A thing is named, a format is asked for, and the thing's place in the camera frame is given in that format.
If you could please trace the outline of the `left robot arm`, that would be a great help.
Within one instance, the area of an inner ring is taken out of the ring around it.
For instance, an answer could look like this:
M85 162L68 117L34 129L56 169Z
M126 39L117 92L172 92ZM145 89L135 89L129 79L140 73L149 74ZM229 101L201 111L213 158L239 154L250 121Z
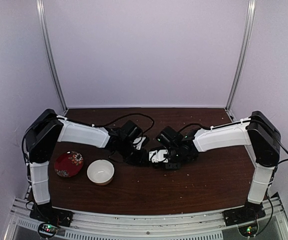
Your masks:
M146 166L148 152L142 147L146 142L144 131L132 121L123 126L109 128L105 125L85 124L57 115L46 109L26 130L23 136L23 156L28 165L28 175L36 213L45 222L56 217L50 207L48 165L59 142L78 143L119 153L130 165Z

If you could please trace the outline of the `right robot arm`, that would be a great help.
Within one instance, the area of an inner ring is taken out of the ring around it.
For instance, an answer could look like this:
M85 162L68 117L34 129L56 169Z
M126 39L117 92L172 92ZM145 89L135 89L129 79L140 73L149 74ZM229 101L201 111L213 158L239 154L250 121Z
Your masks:
M180 131L165 127L156 137L162 145L151 150L148 160L153 164L165 164L175 169L177 164L192 160L199 153L234 146L250 146L256 158L255 171L245 206L240 217L250 221L259 213L269 185L273 182L280 160L281 134L260 111L239 121L191 130L182 135Z

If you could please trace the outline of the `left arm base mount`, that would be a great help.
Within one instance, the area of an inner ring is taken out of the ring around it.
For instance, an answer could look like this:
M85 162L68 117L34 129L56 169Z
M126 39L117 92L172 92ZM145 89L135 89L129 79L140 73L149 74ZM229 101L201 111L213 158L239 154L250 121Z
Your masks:
M54 237L61 227L70 227L73 212L64 209L53 208L51 202L38 205L32 202L29 217L40 221L37 227L37 233L42 239L50 239Z

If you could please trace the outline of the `white ceramic bowl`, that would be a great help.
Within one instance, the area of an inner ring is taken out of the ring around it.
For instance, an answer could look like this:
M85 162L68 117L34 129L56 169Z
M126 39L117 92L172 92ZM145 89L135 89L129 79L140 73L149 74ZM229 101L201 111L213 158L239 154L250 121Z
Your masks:
M92 162L87 168L88 179L96 185L108 185L114 177L114 165L107 160L100 159Z

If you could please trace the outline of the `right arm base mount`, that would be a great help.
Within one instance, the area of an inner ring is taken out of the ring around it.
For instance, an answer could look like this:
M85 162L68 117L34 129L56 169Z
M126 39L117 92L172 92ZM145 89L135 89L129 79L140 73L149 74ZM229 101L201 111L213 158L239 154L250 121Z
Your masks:
M246 201L244 206L223 211L225 225L236 225L241 236L255 237L259 233L258 219L266 216L263 204Z

